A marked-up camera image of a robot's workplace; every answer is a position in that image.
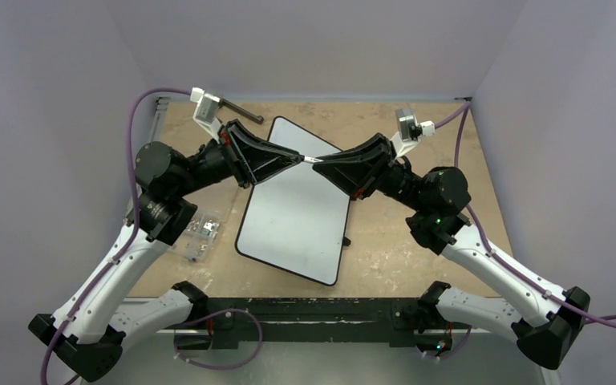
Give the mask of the white whiteboard marker pen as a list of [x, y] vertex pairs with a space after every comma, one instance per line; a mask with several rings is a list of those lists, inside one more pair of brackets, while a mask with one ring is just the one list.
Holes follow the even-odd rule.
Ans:
[[317, 163], [322, 162], [322, 160], [317, 158], [317, 157], [302, 156], [302, 162], [305, 162], [305, 163], [308, 163], [308, 164], [317, 164]]

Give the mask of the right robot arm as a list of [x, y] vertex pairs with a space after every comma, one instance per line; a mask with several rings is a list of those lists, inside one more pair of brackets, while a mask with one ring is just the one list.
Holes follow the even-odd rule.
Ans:
[[530, 361], [558, 369], [585, 323], [590, 296], [529, 270], [510, 247], [492, 240], [469, 214], [468, 181], [454, 166], [416, 173], [382, 135], [343, 152], [320, 156], [313, 170], [354, 200], [380, 193], [410, 209], [406, 225], [421, 248], [464, 268], [493, 291], [491, 298], [433, 282], [407, 319], [424, 332], [464, 324], [513, 342]]

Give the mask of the white whiteboard black frame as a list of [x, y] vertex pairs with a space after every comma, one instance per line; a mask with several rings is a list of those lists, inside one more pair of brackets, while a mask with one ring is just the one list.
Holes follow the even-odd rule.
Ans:
[[332, 286], [338, 280], [350, 199], [312, 166], [301, 162], [253, 187], [235, 249]]

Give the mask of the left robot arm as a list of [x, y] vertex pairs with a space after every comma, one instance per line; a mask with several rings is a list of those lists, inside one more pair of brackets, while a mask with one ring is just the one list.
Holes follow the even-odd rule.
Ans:
[[140, 338], [169, 326], [196, 328], [211, 316], [207, 295], [179, 282], [135, 312], [120, 305], [146, 270], [187, 229], [197, 207], [189, 194], [233, 178], [242, 188], [300, 164], [303, 156], [270, 143], [233, 120], [191, 156], [153, 141], [136, 154], [132, 208], [114, 245], [91, 276], [52, 314], [37, 314], [30, 332], [78, 379], [103, 378]]

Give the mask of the clear plastic screw box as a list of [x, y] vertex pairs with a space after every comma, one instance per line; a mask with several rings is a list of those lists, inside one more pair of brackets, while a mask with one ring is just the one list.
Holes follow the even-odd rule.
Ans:
[[197, 212], [168, 251], [187, 261], [203, 261], [215, 248], [223, 224], [218, 212]]

